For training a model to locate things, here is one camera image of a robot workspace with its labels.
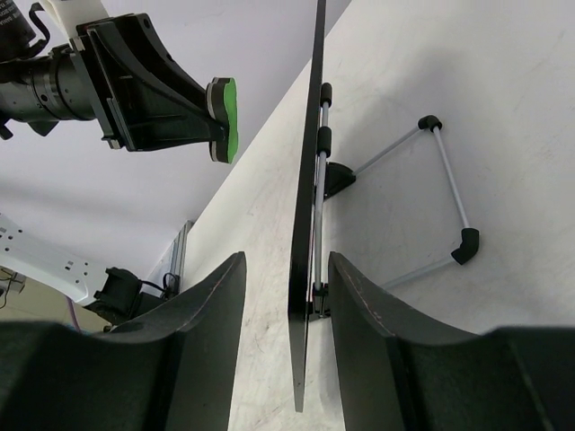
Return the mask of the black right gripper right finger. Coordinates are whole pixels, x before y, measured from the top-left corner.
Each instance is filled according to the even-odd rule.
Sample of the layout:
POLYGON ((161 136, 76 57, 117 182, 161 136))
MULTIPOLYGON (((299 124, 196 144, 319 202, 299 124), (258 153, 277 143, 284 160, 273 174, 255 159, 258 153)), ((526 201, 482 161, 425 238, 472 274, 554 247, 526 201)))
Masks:
POLYGON ((329 258, 332 331, 348 430, 571 430, 574 331, 476 335, 329 258))

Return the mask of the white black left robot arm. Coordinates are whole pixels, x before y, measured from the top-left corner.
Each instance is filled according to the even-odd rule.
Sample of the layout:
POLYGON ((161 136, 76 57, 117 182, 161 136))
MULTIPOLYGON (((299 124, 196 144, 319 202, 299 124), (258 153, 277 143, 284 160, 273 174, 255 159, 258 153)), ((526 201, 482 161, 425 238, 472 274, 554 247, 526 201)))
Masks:
MULTIPOLYGON (((98 1, 1 4, 1 120, 48 135, 63 121, 97 121, 113 149, 154 152, 206 143, 230 163, 239 146, 237 87, 198 84, 172 58, 148 15, 110 16, 98 1)), ((81 259, 1 220, 1 264, 119 326, 179 292, 81 259)))

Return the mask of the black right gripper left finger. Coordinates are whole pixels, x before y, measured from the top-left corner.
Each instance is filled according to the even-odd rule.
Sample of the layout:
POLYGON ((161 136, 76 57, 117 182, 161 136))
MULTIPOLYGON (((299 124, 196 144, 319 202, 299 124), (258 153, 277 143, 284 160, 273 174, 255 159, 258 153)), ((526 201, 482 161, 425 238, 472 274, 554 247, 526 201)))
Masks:
POLYGON ((237 252, 195 286, 106 333, 3 322, 2 429, 227 429, 246 273, 237 252))

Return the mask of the black whiteboard eraser green felt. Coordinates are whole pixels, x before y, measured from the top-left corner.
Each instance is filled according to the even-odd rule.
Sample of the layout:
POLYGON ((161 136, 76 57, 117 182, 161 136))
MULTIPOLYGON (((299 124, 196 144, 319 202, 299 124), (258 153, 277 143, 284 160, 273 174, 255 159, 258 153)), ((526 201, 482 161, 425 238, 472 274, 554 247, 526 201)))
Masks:
POLYGON ((213 162, 231 164, 239 147, 237 85, 234 78, 215 77, 207 86, 210 117, 223 129, 223 136, 209 143, 213 162))

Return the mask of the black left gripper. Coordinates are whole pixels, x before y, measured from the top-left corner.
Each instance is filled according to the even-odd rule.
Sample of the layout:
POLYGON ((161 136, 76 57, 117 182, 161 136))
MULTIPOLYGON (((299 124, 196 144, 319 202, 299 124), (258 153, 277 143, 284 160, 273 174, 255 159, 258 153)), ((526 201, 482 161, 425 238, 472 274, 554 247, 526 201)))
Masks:
POLYGON ((206 91, 175 63, 147 14, 76 30, 72 62, 111 149, 152 152, 223 136, 208 113, 206 91))

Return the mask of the black-framed small whiteboard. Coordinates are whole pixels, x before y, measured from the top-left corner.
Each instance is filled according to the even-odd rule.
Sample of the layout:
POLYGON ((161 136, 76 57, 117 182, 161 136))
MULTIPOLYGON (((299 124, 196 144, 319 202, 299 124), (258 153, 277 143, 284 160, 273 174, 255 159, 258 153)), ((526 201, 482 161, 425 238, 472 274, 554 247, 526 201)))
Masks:
POLYGON ((288 273, 287 319, 292 367, 294 407, 304 410, 308 330, 308 293, 311 276, 313 210, 320 97, 323 84, 323 49, 326 2, 316 5, 314 44, 305 111, 305 126, 296 190, 296 210, 288 273))

